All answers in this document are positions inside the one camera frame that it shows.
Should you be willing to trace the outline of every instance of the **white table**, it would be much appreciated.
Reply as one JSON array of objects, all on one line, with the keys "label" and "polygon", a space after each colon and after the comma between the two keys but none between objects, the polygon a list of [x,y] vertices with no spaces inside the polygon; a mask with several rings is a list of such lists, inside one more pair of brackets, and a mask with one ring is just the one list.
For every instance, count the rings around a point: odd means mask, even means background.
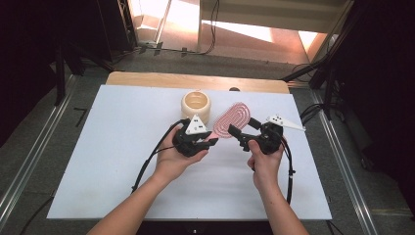
[{"label": "white table", "polygon": [[[83,127],[48,218],[102,218],[131,193],[143,162],[168,127],[180,119],[180,100],[191,89],[103,85]],[[290,94],[203,90],[211,99],[210,122],[235,102],[264,122],[279,114],[300,124]],[[244,132],[255,134],[248,126]],[[331,219],[304,132],[285,128],[293,154],[292,208],[300,219]],[[253,172],[235,138],[220,139],[198,164],[190,166],[157,197],[148,220],[265,220]],[[143,179],[153,172],[155,159]],[[287,191],[288,160],[280,169]]]}]

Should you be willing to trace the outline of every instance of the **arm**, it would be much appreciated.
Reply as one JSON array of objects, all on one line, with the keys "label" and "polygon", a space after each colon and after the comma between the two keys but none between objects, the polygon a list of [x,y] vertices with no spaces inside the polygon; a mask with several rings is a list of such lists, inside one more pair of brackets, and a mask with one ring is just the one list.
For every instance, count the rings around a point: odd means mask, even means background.
[{"label": "arm", "polygon": [[[173,146],[175,127],[162,142],[160,149]],[[186,158],[175,148],[159,152],[155,172],[133,194],[99,221],[88,234],[136,234],[156,196],[187,166],[199,162],[208,151]]]},{"label": "arm", "polygon": [[308,234],[290,205],[285,200],[278,185],[278,168],[284,148],[264,155],[256,141],[248,142],[253,155],[248,166],[254,168],[254,185],[259,192],[269,223],[274,234]]}]

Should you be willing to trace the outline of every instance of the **white triangular marker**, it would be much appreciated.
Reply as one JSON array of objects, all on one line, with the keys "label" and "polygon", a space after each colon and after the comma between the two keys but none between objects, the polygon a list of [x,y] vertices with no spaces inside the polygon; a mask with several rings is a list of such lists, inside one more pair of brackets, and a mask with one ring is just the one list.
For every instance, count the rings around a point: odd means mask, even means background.
[{"label": "white triangular marker", "polygon": [[193,118],[190,120],[189,126],[186,129],[186,134],[192,135],[206,132],[208,132],[207,128],[201,121],[201,118],[198,115],[194,115]]},{"label": "white triangular marker", "polygon": [[283,127],[290,127],[292,129],[297,129],[297,130],[305,131],[305,128],[303,126],[297,125],[297,124],[295,124],[295,123],[293,123],[293,122],[291,122],[291,121],[289,121],[287,119],[284,119],[284,118],[282,118],[282,117],[280,117],[278,115],[276,115],[276,116],[270,116],[266,120],[269,121],[269,122],[272,122],[274,124],[283,126]]}]

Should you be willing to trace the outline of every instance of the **forearm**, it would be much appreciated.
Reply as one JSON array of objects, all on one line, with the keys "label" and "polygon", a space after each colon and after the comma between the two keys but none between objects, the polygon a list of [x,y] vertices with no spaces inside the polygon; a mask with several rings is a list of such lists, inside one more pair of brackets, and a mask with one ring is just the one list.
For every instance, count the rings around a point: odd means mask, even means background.
[{"label": "forearm", "polygon": [[308,234],[277,185],[259,193],[274,235]]},{"label": "forearm", "polygon": [[168,182],[150,177],[98,222],[88,234],[136,234],[156,196],[167,184]]}]

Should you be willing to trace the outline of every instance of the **white paper surface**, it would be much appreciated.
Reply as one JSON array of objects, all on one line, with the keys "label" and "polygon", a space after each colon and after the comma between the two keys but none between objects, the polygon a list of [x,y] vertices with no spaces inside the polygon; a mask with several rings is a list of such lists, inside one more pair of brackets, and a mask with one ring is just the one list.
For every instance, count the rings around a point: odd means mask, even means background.
[{"label": "white paper surface", "polygon": [[[101,86],[70,158],[48,218],[101,218],[131,193],[143,162],[168,128],[180,120],[180,101],[190,89]],[[204,90],[211,99],[207,129],[235,102],[245,103],[261,122],[278,114],[300,125],[290,94]],[[243,132],[258,134],[247,126]],[[314,160],[303,131],[284,129],[293,155],[291,206],[300,219],[331,219]],[[219,139],[209,153],[191,165],[156,198],[146,219],[263,220],[266,214],[235,138]],[[141,180],[154,171],[156,156]],[[279,171],[284,194],[288,160]]]}]

